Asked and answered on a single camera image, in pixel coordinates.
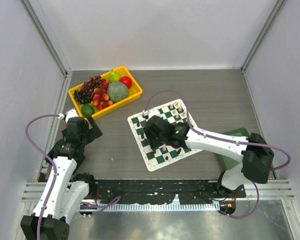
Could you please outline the green white chess board mat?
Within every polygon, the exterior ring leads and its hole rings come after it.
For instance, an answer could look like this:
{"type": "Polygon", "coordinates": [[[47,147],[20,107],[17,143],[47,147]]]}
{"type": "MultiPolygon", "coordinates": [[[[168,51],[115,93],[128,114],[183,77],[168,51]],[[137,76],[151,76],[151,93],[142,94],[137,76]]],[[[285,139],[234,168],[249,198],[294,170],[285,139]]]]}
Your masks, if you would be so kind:
{"type": "MultiPolygon", "coordinates": [[[[159,108],[161,118],[171,124],[181,122],[185,123],[187,121],[187,107],[180,98],[154,108],[159,108]]],[[[147,170],[150,172],[156,171],[179,160],[201,152],[200,149],[182,147],[173,148],[172,146],[168,145],[162,145],[159,148],[152,150],[144,132],[144,127],[146,126],[147,120],[142,118],[142,113],[138,112],[129,116],[127,121],[142,155],[142,159],[147,167],[147,170]]]]}

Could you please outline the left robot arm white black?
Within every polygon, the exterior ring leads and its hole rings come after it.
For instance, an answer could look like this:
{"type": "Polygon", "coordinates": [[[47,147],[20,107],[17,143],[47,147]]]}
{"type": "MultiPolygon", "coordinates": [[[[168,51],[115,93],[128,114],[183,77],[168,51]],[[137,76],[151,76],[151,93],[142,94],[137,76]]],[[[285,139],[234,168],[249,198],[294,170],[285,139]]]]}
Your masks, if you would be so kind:
{"type": "Polygon", "coordinates": [[[97,193],[91,174],[76,174],[85,160],[85,146],[102,136],[92,117],[84,119],[75,109],[57,115],[66,122],[59,140],[44,156],[52,168],[43,193],[31,215],[20,226],[27,240],[66,240],[71,220],[81,201],[97,193]]]}

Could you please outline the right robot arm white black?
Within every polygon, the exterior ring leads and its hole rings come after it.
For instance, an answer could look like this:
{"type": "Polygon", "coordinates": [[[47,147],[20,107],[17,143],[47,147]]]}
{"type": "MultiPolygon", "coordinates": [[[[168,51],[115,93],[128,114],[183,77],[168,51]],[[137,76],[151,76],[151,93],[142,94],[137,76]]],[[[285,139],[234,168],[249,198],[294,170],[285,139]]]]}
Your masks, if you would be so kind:
{"type": "Polygon", "coordinates": [[[167,145],[175,149],[204,150],[237,161],[236,166],[223,171],[217,180],[215,190],[223,198],[245,183],[268,182],[274,152],[257,133],[250,137],[230,136],[188,122],[169,123],[156,115],[148,119],[143,130],[152,149],[167,145]]]}

